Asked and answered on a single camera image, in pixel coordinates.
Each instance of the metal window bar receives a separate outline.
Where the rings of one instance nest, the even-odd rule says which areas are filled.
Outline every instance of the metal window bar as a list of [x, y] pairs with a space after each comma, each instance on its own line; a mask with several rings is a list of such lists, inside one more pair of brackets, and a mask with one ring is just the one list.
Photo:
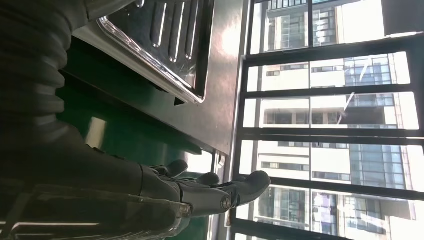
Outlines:
[[[247, 175], [239, 174], [240, 177], [247, 177]], [[313, 180], [300, 180], [293, 178], [279, 178], [271, 177], [271, 184], [277, 186], [286, 186], [293, 188], [323, 190], [338, 193], [348, 193], [357, 195], [376, 196], [391, 199], [404, 199], [412, 201], [424, 200], [424, 192], [403, 190], [395, 188], [375, 187], [375, 186], [363, 186], [354, 184], [343, 184], [325, 181], [313, 181]]]
[[243, 136], [335, 136], [335, 137], [386, 137], [386, 138], [422, 138], [419, 130], [407, 129], [376, 129], [376, 128], [296, 128], [296, 127], [243, 127], [237, 133]]
[[413, 92], [413, 84], [388, 84], [388, 85], [368, 85], [368, 86], [345, 86], [326, 87], [311, 89], [293, 90], [272, 90], [272, 91], [250, 91], [240, 93], [240, 98], [244, 99], [276, 99], [276, 98], [302, 98], [321, 97], [334, 95], [365, 95], [365, 94], [391, 94]]
[[246, 67], [265, 65], [295, 64], [309, 61], [344, 59], [369, 55], [383, 55], [395, 52], [407, 52], [420, 48], [424, 41], [423, 35], [385, 38], [350, 44], [336, 44], [321, 47], [309, 47], [285, 51], [272, 51], [247, 55]]

